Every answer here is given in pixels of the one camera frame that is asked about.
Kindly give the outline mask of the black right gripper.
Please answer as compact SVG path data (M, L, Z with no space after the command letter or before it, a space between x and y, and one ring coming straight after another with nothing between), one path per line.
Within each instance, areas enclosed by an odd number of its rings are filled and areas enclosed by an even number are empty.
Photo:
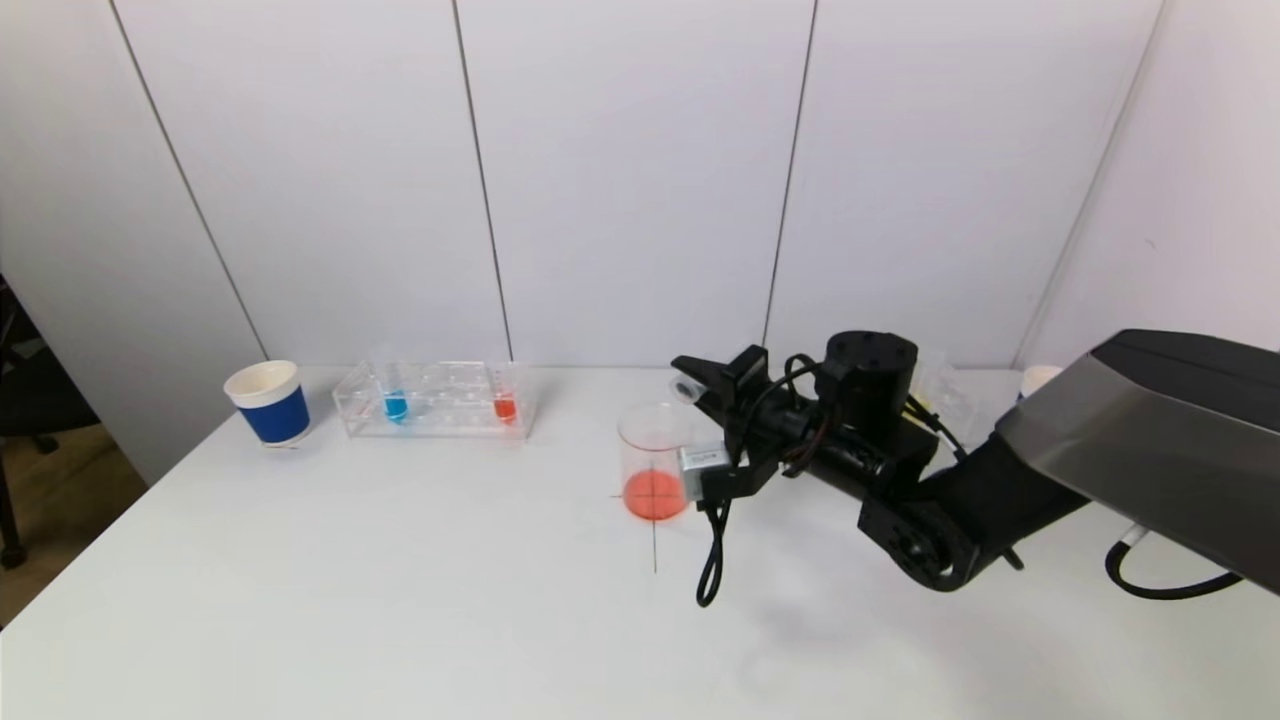
M724 447L735 466L748 455L791 441L801 411L796 380L815 370L813 359L800 354L788 360L780 379L773 379L769 354L760 345L748 346L726 365L680 355L671 366L707 387L696 409L724 430ZM712 388L718 384L719 389Z

